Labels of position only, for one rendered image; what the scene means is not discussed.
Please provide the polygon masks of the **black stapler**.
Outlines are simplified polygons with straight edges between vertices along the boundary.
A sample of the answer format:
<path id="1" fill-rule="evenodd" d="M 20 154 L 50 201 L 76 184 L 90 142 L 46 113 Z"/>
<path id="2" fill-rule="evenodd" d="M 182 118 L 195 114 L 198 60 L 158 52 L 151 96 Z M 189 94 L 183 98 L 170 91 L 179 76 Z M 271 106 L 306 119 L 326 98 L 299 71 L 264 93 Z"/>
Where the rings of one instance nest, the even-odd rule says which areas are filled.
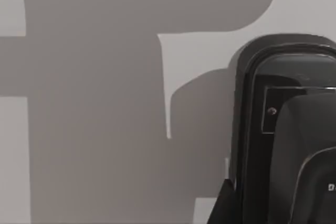
<path id="1" fill-rule="evenodd" d="M 336 42 L 271 34 L 237 65 L 234 224 L 336 224 Z"/>

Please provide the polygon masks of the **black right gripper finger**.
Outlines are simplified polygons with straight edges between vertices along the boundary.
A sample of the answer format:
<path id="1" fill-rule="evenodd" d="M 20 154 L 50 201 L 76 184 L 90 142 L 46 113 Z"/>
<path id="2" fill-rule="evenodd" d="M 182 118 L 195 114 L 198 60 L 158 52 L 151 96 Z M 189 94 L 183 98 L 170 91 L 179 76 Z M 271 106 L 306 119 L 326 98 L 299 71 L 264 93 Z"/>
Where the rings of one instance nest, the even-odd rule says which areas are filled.
<path id="1" fill-rule="evenodd" d="M 224 179 L 206 224 L 237 224 L 237 201 L 234 184 Z"/>

